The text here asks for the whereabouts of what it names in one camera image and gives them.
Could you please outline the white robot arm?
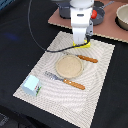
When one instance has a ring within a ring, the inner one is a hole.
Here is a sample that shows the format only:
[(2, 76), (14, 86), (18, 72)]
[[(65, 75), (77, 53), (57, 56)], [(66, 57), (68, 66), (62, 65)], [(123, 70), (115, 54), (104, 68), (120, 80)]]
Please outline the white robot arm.
[(93, 11), (94, 0), (51, 0), (55, 3), (69, 2), (71, 5), (70, 16), (75, 44), (83, 44), (87, 28)]

